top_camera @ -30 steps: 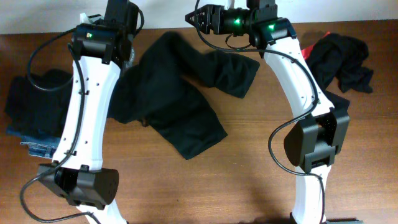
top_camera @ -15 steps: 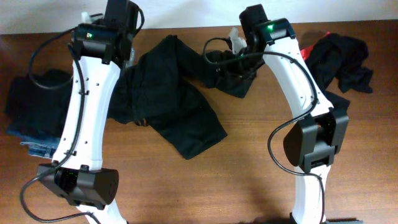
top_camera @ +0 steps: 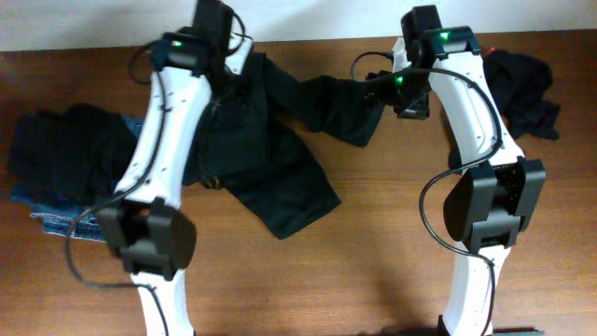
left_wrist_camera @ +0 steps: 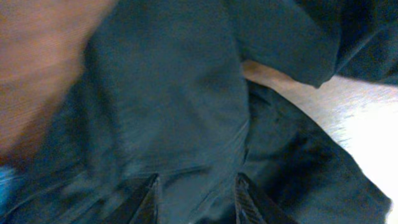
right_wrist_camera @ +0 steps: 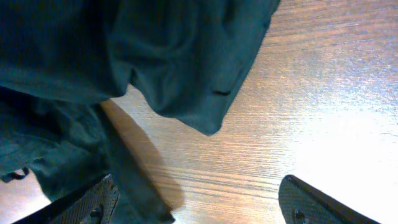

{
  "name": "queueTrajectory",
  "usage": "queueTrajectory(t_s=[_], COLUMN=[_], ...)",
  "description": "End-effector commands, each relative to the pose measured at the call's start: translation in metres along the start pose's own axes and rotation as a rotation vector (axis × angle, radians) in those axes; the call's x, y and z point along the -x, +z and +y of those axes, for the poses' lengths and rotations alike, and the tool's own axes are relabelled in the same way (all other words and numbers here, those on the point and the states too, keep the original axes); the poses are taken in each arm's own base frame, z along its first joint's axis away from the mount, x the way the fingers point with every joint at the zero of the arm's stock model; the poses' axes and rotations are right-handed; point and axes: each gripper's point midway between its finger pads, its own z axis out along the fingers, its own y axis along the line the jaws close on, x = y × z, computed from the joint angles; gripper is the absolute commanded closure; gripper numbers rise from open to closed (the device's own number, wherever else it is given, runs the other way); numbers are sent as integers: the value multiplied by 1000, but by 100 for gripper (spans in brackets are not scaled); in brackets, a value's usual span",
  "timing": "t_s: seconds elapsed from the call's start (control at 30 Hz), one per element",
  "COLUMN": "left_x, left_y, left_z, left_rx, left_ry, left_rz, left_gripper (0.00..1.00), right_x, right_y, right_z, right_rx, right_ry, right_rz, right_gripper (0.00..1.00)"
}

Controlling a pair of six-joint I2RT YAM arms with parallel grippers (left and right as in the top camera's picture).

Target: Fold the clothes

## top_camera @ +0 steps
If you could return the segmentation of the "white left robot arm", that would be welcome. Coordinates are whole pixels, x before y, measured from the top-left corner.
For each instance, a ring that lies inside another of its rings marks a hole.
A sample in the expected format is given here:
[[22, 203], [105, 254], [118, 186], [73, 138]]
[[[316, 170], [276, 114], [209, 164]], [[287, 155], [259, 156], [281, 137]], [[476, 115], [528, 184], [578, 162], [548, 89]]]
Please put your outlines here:
[[153, 45], [145, 122], [115, 194], [95, 211], [110, 252], [142, 303], [149, 335], [192, 335], [185, 272], [197, 242], [181, 213], [182, 181], [202, 118], [230, 98], [253, 41], [221, 1], [200, 1], [193, 21]]

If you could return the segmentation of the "black trousers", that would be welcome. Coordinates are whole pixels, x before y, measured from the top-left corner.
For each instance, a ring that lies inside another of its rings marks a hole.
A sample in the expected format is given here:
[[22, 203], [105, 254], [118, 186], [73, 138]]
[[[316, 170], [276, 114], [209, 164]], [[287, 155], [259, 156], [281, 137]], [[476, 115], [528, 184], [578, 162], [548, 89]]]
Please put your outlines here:
[[183, 183], [226, 189], [283, 240], [341, 200], [308, 147], [280, 119], [366, 147], [382, 112], [362, 83], [330, 76], [299, 81], [253, 52], [230, 95], [203, 113]]

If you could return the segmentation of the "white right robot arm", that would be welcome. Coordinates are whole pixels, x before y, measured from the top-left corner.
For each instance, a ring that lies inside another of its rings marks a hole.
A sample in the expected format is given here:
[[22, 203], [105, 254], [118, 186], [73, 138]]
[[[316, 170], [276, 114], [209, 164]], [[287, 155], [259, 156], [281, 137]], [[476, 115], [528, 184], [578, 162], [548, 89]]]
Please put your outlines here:
[[443, 204], [451, 240], [432, 237], [455, 255], [451, 295], [438, 335], [492, 335], [498, 278], [520, 233], [530, 223], [546, 179], [544, 165], [528, 160], [509, 134], [492, 98], [479, 43], [467, 26], [445, 28], [434, 5], [414, 7], [401, 21], [389, 57], [390, 72], [365, 81], [375, 99], [402, 119], [426, 119], [429, 92], [442, 104], [460, 160], [432, 177], [460, 175]]

